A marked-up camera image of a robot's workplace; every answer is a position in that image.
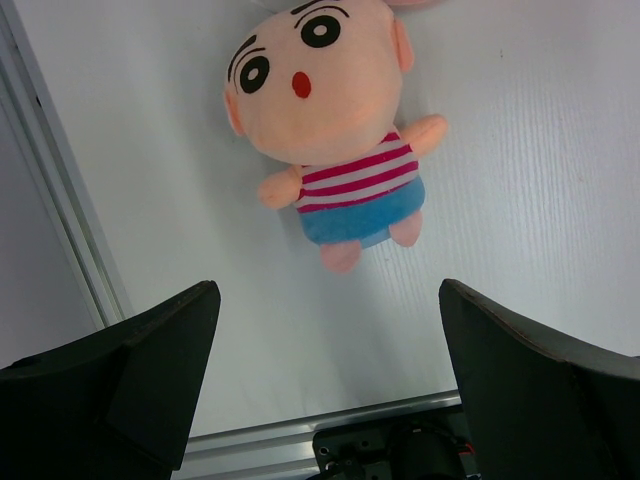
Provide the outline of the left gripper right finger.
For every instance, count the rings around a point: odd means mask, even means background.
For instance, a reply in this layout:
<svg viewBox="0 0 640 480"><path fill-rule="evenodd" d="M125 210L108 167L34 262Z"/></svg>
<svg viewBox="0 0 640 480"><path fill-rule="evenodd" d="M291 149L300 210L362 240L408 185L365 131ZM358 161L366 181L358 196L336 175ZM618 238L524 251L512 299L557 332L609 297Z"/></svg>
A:
<svg viewBox="0 0 640 480"><path fill-rule="evenodd" d="M457 280L440 312L485 479L636 479L639 360L507 309Z"/></svg>

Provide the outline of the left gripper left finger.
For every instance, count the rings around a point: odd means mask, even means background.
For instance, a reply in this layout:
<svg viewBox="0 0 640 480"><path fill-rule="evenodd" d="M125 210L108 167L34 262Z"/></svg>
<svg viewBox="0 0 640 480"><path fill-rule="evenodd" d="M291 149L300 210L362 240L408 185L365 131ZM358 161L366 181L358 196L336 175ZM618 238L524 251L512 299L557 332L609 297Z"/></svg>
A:
<svg viewBox="0 0 640 480"><path fill-rule="evenodd" d="M221 296L200 282L1 371L4 479L168 479L181 468Z"/></svg>

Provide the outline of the peach boy plush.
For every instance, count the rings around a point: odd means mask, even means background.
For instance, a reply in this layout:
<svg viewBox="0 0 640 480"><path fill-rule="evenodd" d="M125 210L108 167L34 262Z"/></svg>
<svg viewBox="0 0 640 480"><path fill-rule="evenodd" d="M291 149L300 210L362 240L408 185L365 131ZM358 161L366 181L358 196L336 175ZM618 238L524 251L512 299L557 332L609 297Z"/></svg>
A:
<svg viewBox="0 0 640 480"><path fill-rule="evenodd" d="M258 196L293 207L324 266L347 273L386 240L413 246L422 229L420 159L448 124L395 123L410 38L387 1L308 1L256 26L234 53L224 101L229 123L285 164Z"/></svg>

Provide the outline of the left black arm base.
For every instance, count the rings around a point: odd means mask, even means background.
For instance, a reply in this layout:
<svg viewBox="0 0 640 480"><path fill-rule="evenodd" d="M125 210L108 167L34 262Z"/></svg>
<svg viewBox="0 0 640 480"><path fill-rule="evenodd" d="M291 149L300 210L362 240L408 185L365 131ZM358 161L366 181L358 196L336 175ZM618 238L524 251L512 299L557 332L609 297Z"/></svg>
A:
<svg viewBox="0 0 640 480"><path fill-rule="evenodd" d="M460 405L325 429L312 480L480 479Z"/></svg>

